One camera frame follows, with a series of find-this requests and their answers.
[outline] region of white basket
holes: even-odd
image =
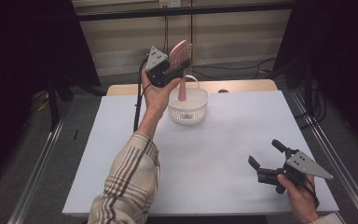
[[[173,121],[183,125],[194,125],[200,123],[206,115],[206,105],[208,104],[208,92],[200,88],[186,88],[186,100],[178,100],[179,88],[174,89],[170,94],[168,109]]]

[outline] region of metal frame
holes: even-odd
[[[301,112],[305,113],[307,108],[304,106],[305,100],[301,94],[297,92],[292,92],[292,97],[294,98],[298,108]],[[330,141],[327,139],[327,136],[324,134],[321,126],[318,123],[315,124],[316,119],[310,116],[306,116],[306,121],[310,125],[310,128],[315,135],[316,140],[319,142],[324,154],[327,159],[332,164],[334,170],[337,173],[338,178],[341,180],[342,185],[345,190],[351,197],[354,205],[358,209],[358,184],[355,182],[351,174],[348,172],[341,158],[338,156],[334,147],[331,145]]]
[[[247,12],[247,11],[271,11],[292,9],[295,1],[264,4],[242,4],[213,7],[170,7],[170,8],[152,8],[143,10],[128,10],[117,12],[99,12],[99,13],[77,13],[73,15],[53,15],[47,17],[32,18],[32,21],[102,21],[146,17],[165,17],[196,14],[214,14],[228,12]]]

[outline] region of white table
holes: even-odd
[[[86,216],[93,198],[103,191],[111,161],[131,136],[135,102],[134,95],[102,99],[63,213]],[[264,168],[282,167],[284,155],[271,145],[272,139],[312,157],[280,91],[211,93],[205,120],[192,127],[174,123],[167,112],[154,139],[160,150],[161,177],[150,216],[290,211],[286,195],[258,183],[247,162],[252,155]],[[315,178],[315,182],[319,211],[337,211],[325,181]]]

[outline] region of gray floor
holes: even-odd
[[[219,64],[220,66],[248,66],[257,62]],[[273,62],[263,64],[260,68],[271,68]],[[248,70],[227,71],[216,68],[198,68],[203,74],[216,79],[248,79],[256,75],[257,67]],[[210,80],[195,74],[199,80]],[[103,91],[113,84],[135,83],[135,74],[101,77]],[[287,90],[284,85],[284,76],[278,77],[277,86],[283,91],[293,114],[301,114],[292,97],[293,90]],[[80,163],[83,150],[98,111],[101,97],[88,94],[80,89],[73,88],[75,98],[72,102],[61,102],[60,108],[69,108],[68,115],[63,121],[60,135],[48,159],[45,172],[40,179],[35,195],[28,207],[28,212],[22,223],[82,223],[85,218],[68,217],[61,213],[66,196],[71,188],[76,169]],[[34,107],[40,105],[40,99],[34,101]],[[331,102],[327,102],[327,115],[321,122],[321,127],[330,143],[337,151],[351,176],[358,184],[358,135],[347,128],[345,119]],[[27,120],[19,142],[12,155],[1,168],[0,177],[0,223],[7,223],[20,198],[22,191],[32,174],[44,145],[48,139],[50,116],[48,107],[42,111],[35,111]],[[298,119],[299,126],[305,120]],[[309,144],[316,161],[333,175],[334,168],[329,165],[324,152],[310,128],[302,131]],[[351,195],[342,187],[339,178],[327,182],[333,192],[340,214],[347,223],[358,223],[357,208],[351,202]],[[291,214],[269,215],[268,223],[296,223]]]

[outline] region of aluminum rail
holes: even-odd
[[[228,6],[209,6],[209,7],[170,7],[152,8],[142,10],[127,10],[116,12],[98,13],[76,13],[75,15],[51,15],[32,18],[31,21],[102,21],[130,18],[181,16],[197,14],[214,14],[228,12],[247,12],[247,11],[271,11],[292,9],[298,5],[294,1],[264,4],[241,4]]]
[[[46,144],[43,147],[43,150],[39,157],[39,160],[37,161],[36,166],[34,167],[34,170],[30,178],[28,179],[28,183],[24,191],[22,192],[22,195],[20,196],[19,200],[17,201],[16,206],[7,224],[21,224],[24,221],[28,213],[28,209],[31,206],[32,199],[36,194],[37,187],[39,186],[39,182],[42,178],[43,172],[45,171],[46,165],[48,164],[48,159],[50,157],[50,154],[60,135],[63,121],[68,115],[69,108],[70,108],[69,103],[65,104],[62,107],[62,116],[55,129],[52,132],[50,132],[48,136],[48,140],[46,141]]]
[[[292,97],[294,98],[300,111],[305,113],[305,101],[302,98],[301,94],[299,92],[292,92]],[[315,118],[306,116],[306,121],[309,124],[313,134],[315,135],[315,138],[319,142],[322,150],[324,151],[327,159],[330,161],[334,170],[336,171],[337,176],[342,182],[342,185],[351,197],[352,202],[358,209],[358,184],[345,167],[336,150],[328,140],[327,136],[324,134],[324,131],[322,130],[321,126],[318,123],[314,124],[316,121]]]

